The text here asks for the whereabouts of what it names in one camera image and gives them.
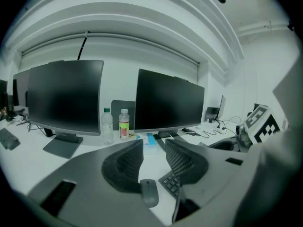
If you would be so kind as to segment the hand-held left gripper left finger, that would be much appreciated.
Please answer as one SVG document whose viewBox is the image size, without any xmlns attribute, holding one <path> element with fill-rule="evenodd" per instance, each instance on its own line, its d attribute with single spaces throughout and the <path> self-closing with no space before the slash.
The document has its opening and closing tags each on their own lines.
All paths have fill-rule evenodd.
<svg viewBox="0 0 303 227">
<path fill-rule="evenodd" d="M 143 200 L 143 141 L 132 140 L 73 157 L 28 193 L 50 227 L 169 227 Z"/>
</svg>

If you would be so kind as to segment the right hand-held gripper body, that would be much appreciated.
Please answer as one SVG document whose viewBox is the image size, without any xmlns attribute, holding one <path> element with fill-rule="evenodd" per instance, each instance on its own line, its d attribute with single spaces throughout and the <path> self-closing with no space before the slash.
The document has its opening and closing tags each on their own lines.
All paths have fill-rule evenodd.
<svg viewBox="0 0 303 227">
<path fill-rule="evenodd" d="M 253 112 L 236 126 L 235 137 L 239 150 L 249 150 L 252 145 L 265 142 L 279 131 L 272 110 L 268 106 L 255 104 Z"/>
</svg>

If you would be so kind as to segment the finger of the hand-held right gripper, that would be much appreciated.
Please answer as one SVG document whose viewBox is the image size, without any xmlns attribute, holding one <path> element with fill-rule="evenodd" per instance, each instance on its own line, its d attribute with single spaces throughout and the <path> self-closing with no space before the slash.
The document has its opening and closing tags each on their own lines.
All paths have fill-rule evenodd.
<svg viewBox="0 0 303 227">
<path fill-rule="evenodd" d="M 213 143 L 208 147 L 227 151 L 238 151 L 238 143 L 235 138 L 226 138 L 216 143 Z"/>
</svg>

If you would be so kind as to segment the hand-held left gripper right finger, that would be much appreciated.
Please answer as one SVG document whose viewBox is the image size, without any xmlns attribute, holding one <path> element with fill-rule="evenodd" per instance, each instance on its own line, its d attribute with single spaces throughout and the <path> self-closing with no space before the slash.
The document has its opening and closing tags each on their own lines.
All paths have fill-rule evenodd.
<svg viewBox="0 0 303 227">
<path fill-rule="evenodd" d="M 241 153 L 167 140 L 166 160 L 180 180 L 173 223 L 234 223 L 258 166 L 259 146 Z"/>
</svg>

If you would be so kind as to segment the black full-size keyboard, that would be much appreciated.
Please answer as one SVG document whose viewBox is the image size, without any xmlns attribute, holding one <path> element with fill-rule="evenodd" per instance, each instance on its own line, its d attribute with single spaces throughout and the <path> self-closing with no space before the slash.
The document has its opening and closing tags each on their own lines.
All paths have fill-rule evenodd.
<svg viewBox="0 0 303 227">
<path fill-rule="evenodd" d="M 165 174 L 158 180 L 158 182 L 173 198 L 178 198 L 180 179 L 173 173 L 173 171 L 170 171 Z"/>
</svg>

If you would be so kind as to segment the black computer mouse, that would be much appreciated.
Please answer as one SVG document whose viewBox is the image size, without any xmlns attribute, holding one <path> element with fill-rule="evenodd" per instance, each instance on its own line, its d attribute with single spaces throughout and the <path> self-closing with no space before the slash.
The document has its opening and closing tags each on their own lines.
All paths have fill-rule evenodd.
<svg viewBox="0 0 303 227">
<path fill-rule="evenodd" d="M 148 208 L 154 208 L 159 203 L 157 184 L 152 179 L 142 179 L 140 181 L 142 198 Z"/>
</svg>

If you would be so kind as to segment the small black keypad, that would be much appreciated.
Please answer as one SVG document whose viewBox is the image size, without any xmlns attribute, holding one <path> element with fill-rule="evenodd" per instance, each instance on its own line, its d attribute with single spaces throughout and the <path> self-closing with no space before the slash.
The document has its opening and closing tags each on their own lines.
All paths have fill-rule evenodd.
<svg viewBox="0 0 303 227">
<path fill-rule="evenodd" d="M 6 128 L 0 130 L 0 144 L 9 150 L 15 149 L 20 145 L 20 142 L 16 136 L 14 136 L 10 131 Z"/>
</svg>

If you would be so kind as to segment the black laptop at right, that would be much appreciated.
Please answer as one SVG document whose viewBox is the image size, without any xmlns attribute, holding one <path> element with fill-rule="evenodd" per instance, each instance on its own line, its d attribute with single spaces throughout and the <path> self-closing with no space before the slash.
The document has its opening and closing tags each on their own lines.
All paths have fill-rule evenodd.
<svg viewBox="0 0 303 227">
<path fill-rule="evenodd" d="M 219 108 L 218 115 L 217 115 L 217 119 L 219 119 L 220 117 L 223 116 L 225 104 L 226 104 L 226 98 L 224 96 L 222 96 L 221 103 L 220 103 L 220 108 Z"/>
</svg>

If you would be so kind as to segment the person's grey shirt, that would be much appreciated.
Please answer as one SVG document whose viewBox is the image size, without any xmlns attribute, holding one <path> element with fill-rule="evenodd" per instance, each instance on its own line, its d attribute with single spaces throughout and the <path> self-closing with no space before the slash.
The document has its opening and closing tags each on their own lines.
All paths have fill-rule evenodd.
<svg viewBox="0 0 303 227">
<path fill-rule="evenodd" d="M 287 130 L 261 146 L 258 167 L 234 227 L 303 227 L 303 54 L 274 89 Z"/>
</svg>

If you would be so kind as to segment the clear bottle with green cap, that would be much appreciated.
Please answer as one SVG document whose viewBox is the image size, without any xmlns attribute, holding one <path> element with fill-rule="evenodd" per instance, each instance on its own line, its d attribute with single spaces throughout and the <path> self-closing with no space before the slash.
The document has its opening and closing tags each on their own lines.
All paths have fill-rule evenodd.
<svg viewBox="0 0 303 227">
<path fill-rule="evenodd" d="M 104 108 L 101 116 L 102 139 L 104 144 L 112 144 L 114 142 L 113 135 L 113 117 L 110 113 L 110 108 Z"/>
</svg>

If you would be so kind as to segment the bottle with red green label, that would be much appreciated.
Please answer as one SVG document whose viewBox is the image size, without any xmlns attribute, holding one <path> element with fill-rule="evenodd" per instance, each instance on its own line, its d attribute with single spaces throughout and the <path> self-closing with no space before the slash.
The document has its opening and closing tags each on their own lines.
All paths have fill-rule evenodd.
<svg viewBox="0 0 303 227">
<path fill-rule="evenodd" d="M 119 135 L 121 139 L 127 139 L 129 137 L 129 123 L 130 116 L 127 109 L 121 109 L 119 115 Z"/>
</svg>

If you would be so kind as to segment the blue white tissue pack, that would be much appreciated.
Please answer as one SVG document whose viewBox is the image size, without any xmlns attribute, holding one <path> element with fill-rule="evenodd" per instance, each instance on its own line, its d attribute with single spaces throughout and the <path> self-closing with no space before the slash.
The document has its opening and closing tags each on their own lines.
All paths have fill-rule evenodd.
<svg viewBox="0 0 303 227">
<path fill-rule="evenodd" d="M 143 136 L 143 151 L 145 155 L 153 155 L 158 151 L 158 144 L 152 133 Z"/>
</svg>

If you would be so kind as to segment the large black monitor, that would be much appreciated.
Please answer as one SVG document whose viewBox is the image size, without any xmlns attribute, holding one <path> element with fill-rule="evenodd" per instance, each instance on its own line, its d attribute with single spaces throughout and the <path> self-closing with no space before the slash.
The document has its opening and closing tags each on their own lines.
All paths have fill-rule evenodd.
<svg viewBox="0 0 303 227">
<path fill-rule="evenodd" d="M 134 131 L 151 133 L 165 149 L 163 138 L 176 137 L 178 129 L 197 126 L 202 119 L 205 89 L 187 80 L 140 69 Z"/>
</svg>

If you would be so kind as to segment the black monitor with grey stand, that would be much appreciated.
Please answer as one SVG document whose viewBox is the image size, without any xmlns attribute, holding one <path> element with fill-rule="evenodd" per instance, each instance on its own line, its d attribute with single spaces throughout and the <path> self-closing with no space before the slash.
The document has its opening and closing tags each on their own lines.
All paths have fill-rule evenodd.
<svg viewBox="0 0 303 227">
<path fill-rule="evenodd" d="M 31 123 L 55 132 L 43 150 L 70 159 L 84 135 L 99 136 L 100 84 L 104 62 L 55 61 L 30 69 Z"/>
</svg>

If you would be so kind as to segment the black equipment pile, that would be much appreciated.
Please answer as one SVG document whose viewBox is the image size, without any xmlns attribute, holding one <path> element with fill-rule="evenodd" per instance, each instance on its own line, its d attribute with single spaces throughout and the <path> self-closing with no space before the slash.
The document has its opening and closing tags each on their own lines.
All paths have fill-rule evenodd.
<svg viewBox="0 0 303 227">
<path fill-rule="evenodd" d="M 0 79 L 0 121 L 12 121 L 16 116 L 13 105 L 13 95 L 7 92 L 8 82 Z"/>
</svg>

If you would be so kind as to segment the black glossy monitor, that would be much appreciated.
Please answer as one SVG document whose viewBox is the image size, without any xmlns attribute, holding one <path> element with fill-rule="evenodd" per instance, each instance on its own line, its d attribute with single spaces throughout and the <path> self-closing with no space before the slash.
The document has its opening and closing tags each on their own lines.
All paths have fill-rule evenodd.
<svg viewBox="0 0 303 227">
<path fill-rule="evenodd" d="M 27 108 L 27 92 L 30 70 L 20 72 L 13 76 L 13 103 L 14 106 Z"/>
</svg>

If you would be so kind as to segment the white roller blind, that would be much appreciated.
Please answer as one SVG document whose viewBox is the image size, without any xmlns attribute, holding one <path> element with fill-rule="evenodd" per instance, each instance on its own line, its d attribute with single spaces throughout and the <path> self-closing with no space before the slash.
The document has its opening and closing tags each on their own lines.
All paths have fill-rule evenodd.
<svg viewBox="0 0 303 227">
<path fill-rule="evenodd" d="M 117 33 L 78 33 L 78 34 L 71 34 L 71 35 L 64 35 L 59 36 L 57 38 L 49 39 L 44 42 L 40 42 L 36 45 L 31 46 L 30 48 L 24 50 L 21 54 L 23 56 L 32 53 L 38 49 L 44 48 L 49 45 L 61 43 L 61 42 L 67 42 L 71 40 L 76 39 L 89 39 L 89 40 L 100 40 L 100 43 L 107 44 L 114 47 L 135 47 L 138 49 L 144 49 L 144 48 L 152 48 L 153 50 L 161 50 L 170 54 L 173 54 L 177 57 L 180 57 L 183 60 L 186 60 L 190 63 L 192 63 L 195 66 L 199 66 L 200 62 L 194 60 L 190 56 L 185 55 L 184 53 L 181 53 L 178 50 L 175 50 L 171 47 L 168 47 L 166 45 L 163 45 L 158 42 L 154 42 L 145 38 L 140 38 L 133 35 L 124 35 L 124 34 L 117 34 Z"/>
</svg>

